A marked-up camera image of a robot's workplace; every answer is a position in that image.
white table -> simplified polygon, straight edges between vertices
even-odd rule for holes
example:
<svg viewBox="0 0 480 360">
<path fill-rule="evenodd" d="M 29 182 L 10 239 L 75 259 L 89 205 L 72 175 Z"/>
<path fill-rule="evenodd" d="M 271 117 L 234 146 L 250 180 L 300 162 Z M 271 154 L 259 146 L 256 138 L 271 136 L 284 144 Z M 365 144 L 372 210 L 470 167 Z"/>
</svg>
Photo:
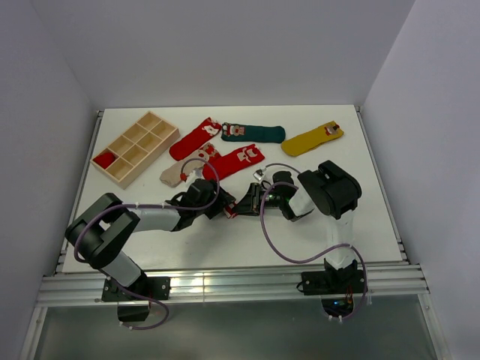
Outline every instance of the white table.
<svg viewBox="0 0 480 360">
<path fill-rule="evenodd" d="M 278 144 L 259 144 L 265 160 L 225 178 L 221 186 L 240 200 L 248 185 L 254 181 L 253 172 L 262 165 L 281 162 L 300 171 L 315 170 L 326 160 L 354 176 L 361 185 L 363 195 L 355 211 L 355 246 L 365 261 L 401 261 L 401 252 L 380 190 L 379 182 L 365 142 L 354 106 L 233 106 L 233 107 L 176 107 L 151 109 L 106 109 L 97 134 L 93 154 L 111 143 L 145 112 L 152 111 L 188 134 L 203 119 L 212 117 L 218 122 L 247 125 L 281 125 L 287 139 L 335 120 L 345 134 L 337 140 L 321 145 L 299 157 L 284 154 Z M 212 141 L 225 155 L 244 142 L 224 142 L 220 135 Z M 114 185 L 92 165 L 88 168 L 77 214 L 84 212 L 99 196 L 113 192 L 126 203 L 159 203 L 171 198 L 182 189 L 162 184 L 159 176 L 175 161 L 168 151 L 163 153 L 126 190 Z M 269 169 L 272 176 L 280 167 Z M 268 233 L 277 248 L 288 257 L 304 259 L 326 248 L 324 218 L 318 210 L 291 223 L 279 210 L 267 210 L 265 217 Z M 155 269 L 216 269 L 254 266 L 288 265 L 268 246 L 263 237 L 258 217 L 236 217 L 227 220 L 216 217 L 197 218 L 193 225 L 181 232 L 149 231 L 134 233 L 124 252 L 144 270 Z M 73 247 L 69 246 L 63 272 L 91 272 L 92 269 L 75 261 Z"/>
</svg>

white enclosure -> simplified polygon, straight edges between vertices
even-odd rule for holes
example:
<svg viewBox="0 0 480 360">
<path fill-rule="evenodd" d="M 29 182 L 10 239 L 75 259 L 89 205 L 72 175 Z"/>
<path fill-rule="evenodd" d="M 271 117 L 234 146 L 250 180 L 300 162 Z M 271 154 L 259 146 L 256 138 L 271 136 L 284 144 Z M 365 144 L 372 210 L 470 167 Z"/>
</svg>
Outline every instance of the white enclosure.
<svg viewBox="0 0 480 360">
<path fill-rule="evenodd" d="M 479 16 L 475 0 L 2 1 L 0 358 L 56 266 L 94 110 L 343 104 L 452 355 L 475 359 Z"/>
</svg>

